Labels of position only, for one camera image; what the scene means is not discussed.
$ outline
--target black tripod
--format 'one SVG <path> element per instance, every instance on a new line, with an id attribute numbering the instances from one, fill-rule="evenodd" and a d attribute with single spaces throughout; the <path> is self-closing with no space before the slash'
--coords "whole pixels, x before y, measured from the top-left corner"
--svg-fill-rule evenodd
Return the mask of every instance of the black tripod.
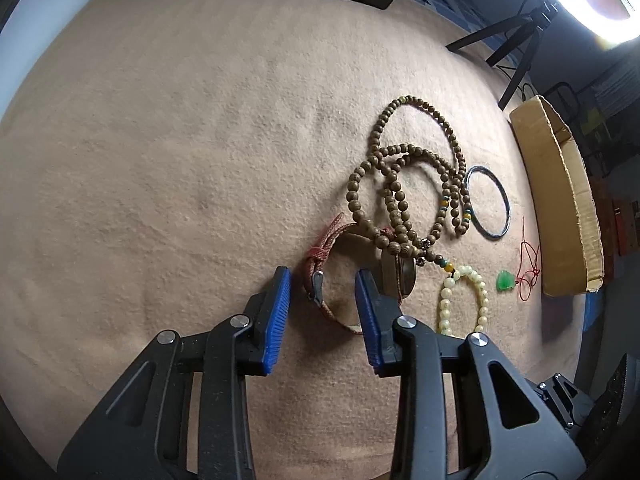
<path id="1" fill-rule="evenodd" d="M 536 55 L 536 51 L 540 45 L 542 33 L 546 30 L 557 13 L 558 9 L 556 9 L 556 4 L 544 2 L 542 5 L 536 7 L 527 14 L 518 14 L 512 18 L 507 18 L 506 20 L 502 20 L 501 22 L 494 23 L 493 25 L 489 25 L 486 28 L 478 30 L 473 34 L 469 34 L 460 40 L 449 43 L 447 48 L 452 52 L 456 52 L 464 46 L 484 40 L 484 38 L 491 37 L 494 34 L 508 32 L 512 28 L 518 27 L 518 30 L 516 30 L 516 32 L 514 32 L 498 50 L 487 58 L 487 64 L 489 66 L 494 66 L 502 58 L 507 56 L 508 53 L 530 39 L 518 68 L 511 78 L 511 82 L 504 91 L 504 94 L 502 94 L 500 101 L 498 101 L 500 110 L 504 110 L 504 107 L 507 105 L 519 83 L 522 81 L 522 78 L 531 67 L 533 57 Z"/>

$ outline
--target beige fabric surface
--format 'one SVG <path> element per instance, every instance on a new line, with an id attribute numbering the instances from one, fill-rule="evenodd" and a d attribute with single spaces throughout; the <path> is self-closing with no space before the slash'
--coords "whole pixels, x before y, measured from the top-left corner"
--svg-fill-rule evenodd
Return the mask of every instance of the beige fabric surface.
<path id="1" fill-rule="evenodd" d="M 52 464 L 126 365 L 160 330 L 210 330 L 241 311 L 277 265 L 292 269 L 346 210 L 346 179 L 371 125 L 401 94 L 433 103 L 469 166 L 504 183 L 513 224 L 499 242 L 452 227 L 438 246 L 489 284 L 488 334 L 533 380 L 573 376 L 582 299 L 498 295 L 518 266 L 527 176 L 496 101 L 506 86 L 464 32 L 410 0 L 381 11 L 346 0 L 92 0 L 22 85 L 0 126 L 0 392 Z M 384 142 L 451 160 L 433 120 L 403 107 Z M 412 221 L 437 209 L 433 168 L 401 174 Z M 374 188 L 362 202 L 385 221 Z M 497 190 L 478 177 L 478 214 L 498 230 Z M 353 273 L 376 253 L 344 237 L 325 294 L 353 319 Z M 444 273 L 419 271 L 406 313 L 431 326 Z M 454 332 L 474 326 L 456 288 Z M 365 479 L 388 470 L 398 382 L 377 378 L 362 339 L 325 321 L 296 278 L 274 373 L 248 381 L 261 479 Z M 449 433 L 453 434 L 453 421 Z"/>

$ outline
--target bracelet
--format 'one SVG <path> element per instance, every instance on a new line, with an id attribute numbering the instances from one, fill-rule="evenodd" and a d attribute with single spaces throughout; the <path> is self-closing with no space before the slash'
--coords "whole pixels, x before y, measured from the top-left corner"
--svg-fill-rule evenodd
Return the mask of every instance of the bracelet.
<path id="1" fill-rule="evenodd" d="M 485 238 L 488 238 L 489 240 L 499 240 L 505 234 L 507 234 L 507 231 L 509 230 L 509 225 L 511 224 L 511 205 L 509 204 L 509 198 L 507 197 L 507 192 L 504 190 L 504 186 L 502 186 L 502 183 L 500 182 L 500 180 L 498 180 L 498 177 L 496 177 L 491 172 L 491 170 L 489 170 L 489 168 L 486 168 L 484 166 L 472 166 L 471 168 L 469 168 L 467 170 L 466 175 L 465 175 L 465 187 L 468 190 L 469 195 L 471 195 L 471 188 L 469 186 L 469 178 L 475 172 L 485 174 L 496 185 L 496 187 L 500 191 L 500 194 L 502 195 L 502 200 L 504 201 L 504 208 L 506 210 L 506 217 L 507 218 L 506 218 L 506 220 L 504 222 L 504 228 L 502 229 L 502 231 L 499 234 L 490 233 L 489 231 L 487 231 L 482 226 L 482 224 L 478 220 L 478 217 L 476 216 L 476 212 L 474 211 L 473 206 L 471 205 L 471 203 L 469 203 L 468 205 L 469 205 L 469 208 L 471 209 L 472 222 L 476 226 L 476 229 L 478 229 L 478 231 L 480 231 L 480 234 L 482 236 L 484 236 Z"/>

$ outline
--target red cord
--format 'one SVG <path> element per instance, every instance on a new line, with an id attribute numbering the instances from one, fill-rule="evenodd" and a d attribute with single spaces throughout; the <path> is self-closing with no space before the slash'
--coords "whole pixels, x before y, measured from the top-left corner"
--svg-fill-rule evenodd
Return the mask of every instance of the red cord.
<path id="1" fill-rule="evenodd" d="M 527 252 L 527 256 L 529 257 L 529 263 L 531 264 L 530 270 L 525 270 L 522 275 L 520 275 L 520 271 L 522 270 L 522 261 L 524 259 L 524 252 Z M 520 242 L 520 265 L 518 266 L 518 273 L 516 275 L 516 284 L 518 285 L 518 294 L 522 301 L 527 301 L 531 296 L 531 291 L 533 287 L 538 282 L 538 276 L 540 275 L 540 269 L 538 268 L 538 254 L 540 252 L 540 244 L 538 244 L 538 248 L 536 250 L 533 249 L 533 245 L 525 240 L 524 237 L 524 217 L 522 217 L 522 241 Z M 529 293 L 527 297 L 524 298 L 522 296 L 522 282 L 526 282 L 529 285 Z"/>

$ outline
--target brown bead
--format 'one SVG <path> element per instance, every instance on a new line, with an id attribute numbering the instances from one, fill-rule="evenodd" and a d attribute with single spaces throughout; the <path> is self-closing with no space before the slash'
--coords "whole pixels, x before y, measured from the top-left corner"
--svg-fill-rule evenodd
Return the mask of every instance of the brown bead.
<path id="1" fill-rule="evenodd" d="M 376 237 L 376 247 L 379 249 L 384 249 L 389 245 L 389 238 L 385 235 L 378 235 Z"/>
<path id="2" fill-rule="evenodd" d="M 410 258 L 414 254 L 414 248 L 411 245 L 403 243 L 400 245 L 400 256 Z"/>
<path id="3" fill-rule="evenodd" d="M 389 254 L 395 256 L 396 254 L 400 254 L 400 244 L 398 242 L 391 242 L 387 247 L 386 247 L 386 252 L 388 252 Z"/>
<path id="4" fill-rule="evenodd" d="M 353 212 L 352 218 L 354 222 L 359 224 L 367 219 L 367 214 L 362 209 L 358 209 Z"/>

